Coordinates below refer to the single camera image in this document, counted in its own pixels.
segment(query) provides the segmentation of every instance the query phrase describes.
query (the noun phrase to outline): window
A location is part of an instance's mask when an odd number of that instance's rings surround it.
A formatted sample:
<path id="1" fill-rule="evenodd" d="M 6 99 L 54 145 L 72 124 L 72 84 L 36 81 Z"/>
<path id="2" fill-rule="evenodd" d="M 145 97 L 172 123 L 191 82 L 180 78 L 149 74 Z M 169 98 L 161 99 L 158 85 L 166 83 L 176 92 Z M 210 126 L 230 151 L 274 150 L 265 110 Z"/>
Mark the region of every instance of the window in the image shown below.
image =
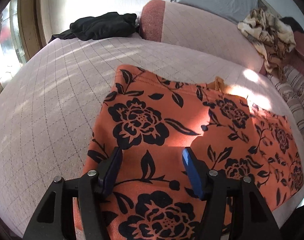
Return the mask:
<path id="1" fill-rule="evenodd" d="M 17 0 L 0 15 L 0 93 L 26 63 L 17 18 Z"/>

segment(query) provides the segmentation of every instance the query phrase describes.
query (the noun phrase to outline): blue gripper pad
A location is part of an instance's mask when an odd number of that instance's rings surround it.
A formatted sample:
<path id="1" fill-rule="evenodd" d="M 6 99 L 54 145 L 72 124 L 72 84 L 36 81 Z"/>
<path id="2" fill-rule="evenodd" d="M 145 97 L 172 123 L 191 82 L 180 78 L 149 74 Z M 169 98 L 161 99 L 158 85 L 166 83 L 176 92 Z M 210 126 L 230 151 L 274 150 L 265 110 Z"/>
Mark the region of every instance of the blue gripper pad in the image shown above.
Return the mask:
<path id="1" fill-rule="evenodd" d="M 197 195 L 199 199 L 203 199 L 204 193 L 202 191 L 201 178 L 193 164 L 190 154 L 186 149 L 182 151 L 182 161 L 185 167 L 185 171 L 187 172 L 188 178 L 192 185 L 194 194 Z"/>

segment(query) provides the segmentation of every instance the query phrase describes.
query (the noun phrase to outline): patterned blanket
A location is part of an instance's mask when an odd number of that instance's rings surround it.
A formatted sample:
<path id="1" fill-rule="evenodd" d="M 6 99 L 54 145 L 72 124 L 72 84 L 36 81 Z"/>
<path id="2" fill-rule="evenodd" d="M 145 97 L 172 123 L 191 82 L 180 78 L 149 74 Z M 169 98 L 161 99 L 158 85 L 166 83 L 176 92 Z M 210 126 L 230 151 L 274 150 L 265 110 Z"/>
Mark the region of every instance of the patterned blanket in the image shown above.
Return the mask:
<path id="1" fill-rule="evenodd" d="M 267 73 L 285 82 L 283 67 L 296 46 L 293 31 L 271 13 L 253 9 L 237 28 L 263 56 Z"/>

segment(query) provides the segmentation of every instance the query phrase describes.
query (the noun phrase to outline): white quilted bedspread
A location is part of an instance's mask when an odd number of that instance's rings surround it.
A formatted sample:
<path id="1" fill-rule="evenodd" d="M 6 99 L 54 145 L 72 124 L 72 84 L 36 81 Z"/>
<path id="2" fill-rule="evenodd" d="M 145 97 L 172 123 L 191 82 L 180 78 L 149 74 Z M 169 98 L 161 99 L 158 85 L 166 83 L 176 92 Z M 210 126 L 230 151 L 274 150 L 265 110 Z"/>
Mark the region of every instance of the white quilted bedspread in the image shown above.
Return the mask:
<path id="1" fill-rule="evenodd" d="M 220 76 L 226 84 L 237 84 L 259 106 L 289 116 L 304 171 L 302 137 L 267 78 L 230 61 L 160 42 L 56 39 L 22 67 L 0 95 L 0 217 L 19 236 L 53 177 L 78 177 L 92 124 L 120 64 L 170 80 L 211 82 Z M 273 212 L 279 225 L 303 197 L 304 186 Z"/>

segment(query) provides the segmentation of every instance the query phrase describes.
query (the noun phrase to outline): blanket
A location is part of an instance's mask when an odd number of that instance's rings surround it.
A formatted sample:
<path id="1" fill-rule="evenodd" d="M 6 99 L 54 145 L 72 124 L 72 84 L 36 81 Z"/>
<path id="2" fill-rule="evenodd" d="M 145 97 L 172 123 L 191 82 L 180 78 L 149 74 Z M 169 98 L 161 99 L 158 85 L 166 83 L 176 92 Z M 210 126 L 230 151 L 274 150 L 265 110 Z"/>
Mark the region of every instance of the blanket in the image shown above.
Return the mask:
<path id="1" fill-rule="evenodd" d="M 111 37 L 128 37 L 135 33 L 135 13 L 120 15 L 109 12 L 99 17 L 85 17 L 70 24 L 70 29 L 52 35 L 49 43 L 56 38 L 61 40 L 78 38 L 81 41 L 101 40 Z"/>
<path id="2" fill-rule="evenodd" d="M 205 202 L 186 175 L 186 146 L 227 178 L 249 176 L 271 210 L 302 187 L 301 160 L 287 118 L 225 94 L 226 88 L 220 77 L 189 84 L 132 65 L 118 67 L 83 169 L 96 168 L 115 146 L 123 150 L 113 193 L 100 203 L 111 239 L 195 237 Z M 223 234 L 231 226 L 231 198 L 225 211 Z M 74 220 L 82 229 L 76 201 Z"/>
<path id="3" fill-rule="evenodd" d="M 252 9 L 237 28 L 263 56 L 267 73 L 285 82 L 283 67 L 289 63 L 290 52 L 296 46 L 291 27 L 271 13 Z"/>

